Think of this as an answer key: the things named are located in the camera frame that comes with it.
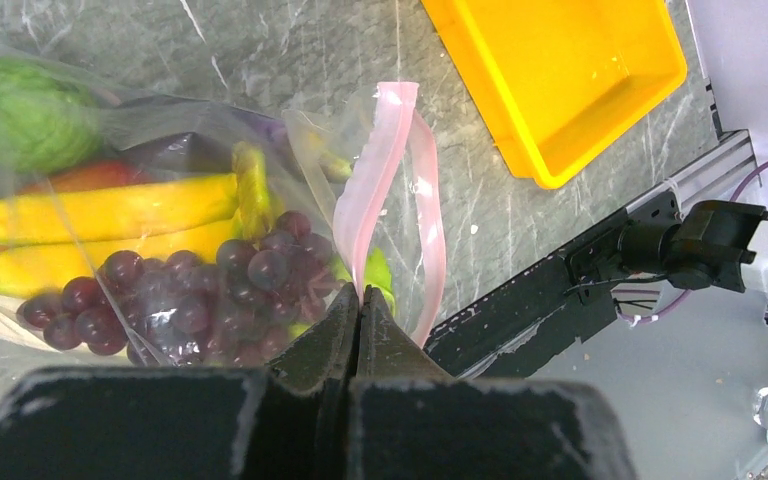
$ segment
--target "bunch of grapes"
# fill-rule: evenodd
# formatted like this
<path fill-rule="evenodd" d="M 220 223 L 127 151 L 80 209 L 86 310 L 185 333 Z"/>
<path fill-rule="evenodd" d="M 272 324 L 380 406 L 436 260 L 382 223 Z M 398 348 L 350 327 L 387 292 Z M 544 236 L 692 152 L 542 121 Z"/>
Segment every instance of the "bunch of grapes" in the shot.
<path fill-rule="evenodd" d="M 332 256 L 331 242 L 289 211 L 257 243 L 223 243 L 216 263 L 187 250 L 165 262 L 119 251 L 96 278 L 75 278 L 16 313 L 58 350 L 86 343 L 97 355 L 127 349 L 136 365 L 157 364 L 159 354 L 176 365 L 254 366 L 287 346 L 292 325 L 322 317 L 325 298 L 339 287 Z M 145 343 L 129 341 L 126 325 Z"/>

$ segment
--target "green fruit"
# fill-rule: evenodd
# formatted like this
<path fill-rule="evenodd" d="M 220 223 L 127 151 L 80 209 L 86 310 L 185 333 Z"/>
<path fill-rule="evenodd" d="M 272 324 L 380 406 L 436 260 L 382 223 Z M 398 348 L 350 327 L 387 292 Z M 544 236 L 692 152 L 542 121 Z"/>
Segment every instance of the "green fruit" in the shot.
<path fill-rule="evenodd" d="M 352 276 L 339 257 L 335 257 L 331 262 L 331 273 L 334 274 L 337 280 L 352 281 Z M 395 317 L 396 297 L 393 296 L 393 275 L 390 273 L 390 267 L 387 265 L 387 257 L 380 248 L 373 248 L 372 253 L 366 257 L 366 273 L 363 276 L 364 283 L 367 286 L 381 290 L 384 301 L 390 307 L 390 313 Z"/>
<path fill-rule="evenodd" d="M 101 145 L 95 100 L 32 60 L 0 57 L 0 165 L 51 173 Z"/>
<path fill-rule="evenodd" d="M 299 338 L 302 336 L 304 332 L 306 332 L 310 328 L 310 325 L 305 325 L 304 323 L 294 323 L 290 325 L 290 328 L 287 329 L 287 334 L 290 337 L 290 341 Z"/>

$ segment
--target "white wall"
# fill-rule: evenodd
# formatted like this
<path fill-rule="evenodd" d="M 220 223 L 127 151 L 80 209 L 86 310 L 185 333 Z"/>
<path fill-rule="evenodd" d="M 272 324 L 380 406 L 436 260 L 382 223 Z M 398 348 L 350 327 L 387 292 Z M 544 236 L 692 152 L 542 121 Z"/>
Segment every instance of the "white wall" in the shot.
<path fill-rule="evenodd" d="M 768 0 L 687 0 L 724 130 L 749 129 L 768 160 Z M 768 171 L 762 175 L 768 207 Z"/>

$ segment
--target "plastic fruit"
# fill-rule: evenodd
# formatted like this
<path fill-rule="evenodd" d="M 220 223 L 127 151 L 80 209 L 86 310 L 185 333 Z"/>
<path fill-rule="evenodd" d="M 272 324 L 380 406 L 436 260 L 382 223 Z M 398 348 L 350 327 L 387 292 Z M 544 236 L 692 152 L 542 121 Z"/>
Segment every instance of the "plastic fruit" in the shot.
<path fill-rule="evenodd" d="M 102 160 L 32 183 L 19 189 L 18 193 L 86 192 L 102 188 L 142 185 L 152 181 L 150 175 L 122 160 Z"/>
<path fill-rule="evenodd" d="M 94 265 L 102 265 L 114 252 L 132 250 L 144 258 L 161 260 L 189 249 L 202 258 L 212 258 L 228 238 L 234 236 L 232 220 L 222 220 L 180 232 L 154 237 L 107 242 L 35 245 L 0 252 L 0 294 L 29 298 L 47 289 L 60 290 L 75 277 L 93 275 L 84 252 Z"/>
<path fill-rule="evenodd" d="M 42 338 L 50 347 L 60 351 L 72 350 L 81 344 L 75 332 L 75 320 L 67 314 L 55 317 L 42 331 Z"/>
<path fill-rule="evenodd" d="M 193 228 L 231 218 L 236 185 L 236 175 L 226 174 L 2 199 L 0 245 L 121 240 Z"/>
<path fill-rule="evenodd" d="M 283 212 L 279 199 L 269 192 L 266 157 L 254 145 L 240 142 L 234 145 L 232 168 L 239 175 L 239 208 L 234 213 L 237 230 L 245 240 L 260 239 L 272 230 L 276 218 Z"/>
<path fill-rule="evenodd" d="M 352 281 L 352 276 L 339 258 L 331 262 L 331 271 L 337 280 Z M 387 257 L 380 248 L 374 248 L 366 257 L 366 273 L 363 280 L 366 285 L 381 290 L 381 295 L 390 307 L 390 313 L 395 317 L 396 297 L 393 296 L 393 275 L 390 273 L 390 266 L 387 265 Z"/>
<path fill-rule="evenodd" d="M 50 173 L 101 145 L 92 95 L 56 75 L 36 60 L 0 57 L 0 165 Z"/>
<path fill-rule="evenodd" d="M 304 334 L 308 329 L 310 328 L 310 325 L 305 325 L 304 323 L 294 323 L 290 325 L 290 328 L 287 329 L 287 335 L 289 336 L 290 341 L 293 341 Z"/>
<path fill-rule="evenodd" d="M 16 316 L 31 328 L 42 330 L 61 313 L 63 313 L 63 305 L 60 303 L 60 295 L 46 292 L 23 303 L 17 310 Z"/>

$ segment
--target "metal frame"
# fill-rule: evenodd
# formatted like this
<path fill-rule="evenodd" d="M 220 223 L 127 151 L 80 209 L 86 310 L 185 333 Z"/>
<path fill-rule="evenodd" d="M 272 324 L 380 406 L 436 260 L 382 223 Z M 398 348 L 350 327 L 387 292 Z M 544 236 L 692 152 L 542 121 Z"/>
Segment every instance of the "metal frame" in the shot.
<path fill-rule="evenodd" d="M 754 167 L 749 134 L 742 131 L 726 136 L 716 148 L 626 208 L 437 326 L 426 343 L 426 353 L 453 376 L 531 375 L 576 339 L 586 341 L 616 320 L 608 289 L 592 296 L 587 290 L 573 296 L 564 292 L 579 283 L 627 276 L 606 268 L 597 258 L 610 253 L 598 250 L 610 245 L 618 228 L 638 216 L 652 218 L 655 212 L 669 217 L 676 204 L 688 211 L 699 200 L 720 197 Z M 586 271 L 582 258 L 589 260 Z M 531 340 L 535 341 L 524 353 L 518 352 L 516 364 L 499 361 L 502 354 Z"/>

